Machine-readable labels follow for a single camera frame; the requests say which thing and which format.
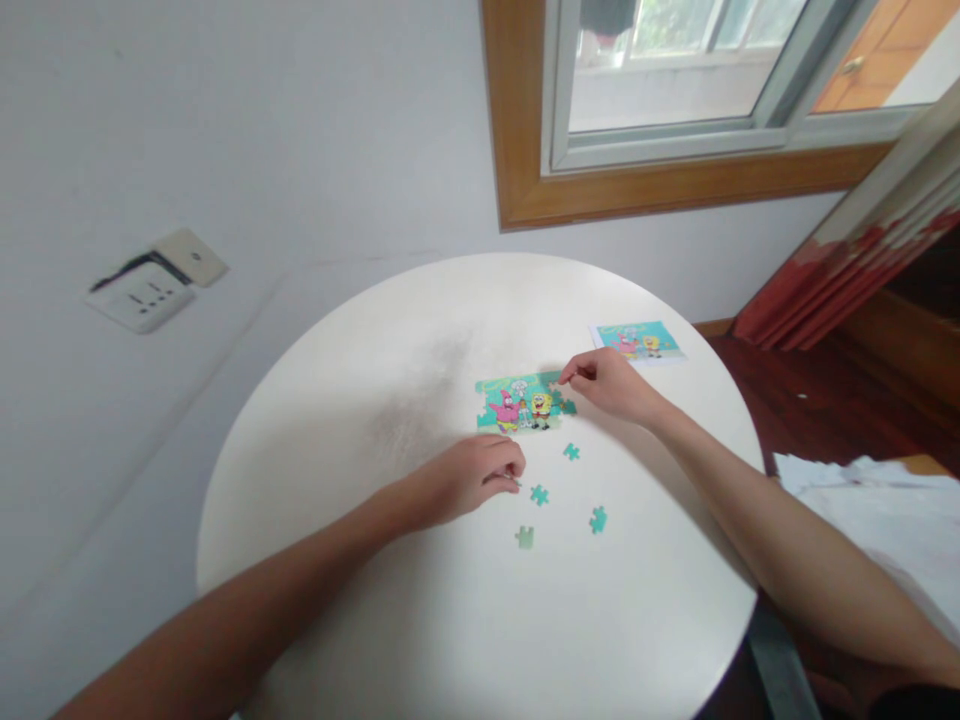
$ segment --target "forearm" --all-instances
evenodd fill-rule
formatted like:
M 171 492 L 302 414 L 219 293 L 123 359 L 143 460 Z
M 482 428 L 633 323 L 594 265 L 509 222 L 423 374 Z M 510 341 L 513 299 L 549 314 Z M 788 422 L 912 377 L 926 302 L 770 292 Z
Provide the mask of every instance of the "forearm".
M 684 468 L 760 585 L 813 635 L 875 663 L 955 670 L 955 649 L 833 526 L 676 408 L 649 429 Z
M 379 493 L 157 630 L 56 718 L 222 718 L 347 579 L 409 528 Z

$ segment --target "patrick star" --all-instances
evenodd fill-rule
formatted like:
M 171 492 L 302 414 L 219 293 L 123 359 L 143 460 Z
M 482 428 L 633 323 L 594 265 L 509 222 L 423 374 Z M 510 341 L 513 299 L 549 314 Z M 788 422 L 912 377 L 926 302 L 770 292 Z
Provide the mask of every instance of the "patrick star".
M 513 402 L 513 398 L 506 390 L 501 390 L 500 394 L 503 395 L 503 405 L 490 403 L 490 408 L 497 414 L 497 425 L 500 427 L 500 432 L 506 435 L 507 432 L 517 431 L 517 423 L 520 420 L 520 406 Z
M 620 342 L 613 343 L 613 346 L 620 351 L 621 355 L 625 355 L 630 360 L 637 359 L 637 348 L 640 346 L 640 342 L 636 339 L 630 339 L 624 335 L 617 335 L 620 338 Z

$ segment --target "round white table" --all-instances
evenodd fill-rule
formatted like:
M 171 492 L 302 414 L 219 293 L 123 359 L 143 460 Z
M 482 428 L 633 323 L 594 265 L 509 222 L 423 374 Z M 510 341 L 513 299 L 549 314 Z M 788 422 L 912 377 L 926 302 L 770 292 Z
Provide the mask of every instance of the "round white table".
M 633 283 L 556 257 L 426 265 L 327 315 L 241 411 L 207 492 L 207 592 L 476 432 L 478 380 L 559 370 L 588 326 L 661 320 L 689 360 L 641 372 L 762 468 L 719 358 Z M 518 442 L 519 495 L 388 547 L 264 680 L 254 718 L 689 718 L 746 630 L 753 580 L 666 450 L 578 414 Z M 567 444 L 580 458 L 563 455 Z M 530 488 L 550 491 L 531 502 Z M 593 534 L 592 508 L 606 528 Z M 535 528 L 519 549 L 520 526 Z

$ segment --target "orange door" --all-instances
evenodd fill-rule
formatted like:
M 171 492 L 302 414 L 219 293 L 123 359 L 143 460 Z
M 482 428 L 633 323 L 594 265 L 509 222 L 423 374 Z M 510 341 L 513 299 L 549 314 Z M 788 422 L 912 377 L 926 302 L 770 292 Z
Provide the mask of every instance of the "orange door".
M 882 107 L 958 9 L 960 0 L 880 0 L 813 112 Z

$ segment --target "wall socket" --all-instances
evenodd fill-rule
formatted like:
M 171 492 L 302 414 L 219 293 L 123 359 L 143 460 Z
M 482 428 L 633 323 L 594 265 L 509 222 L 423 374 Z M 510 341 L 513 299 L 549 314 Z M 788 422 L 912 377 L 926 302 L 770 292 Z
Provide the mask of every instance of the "wall socket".
M 227 266 L 187 228 L 158 240 L 153 249 L 200 287 L 210 287 L 227 271 Z
M 87 294 L 86 303 L 135 333 L 156 330 L 195 293 L 166 269 L 145 262 Z

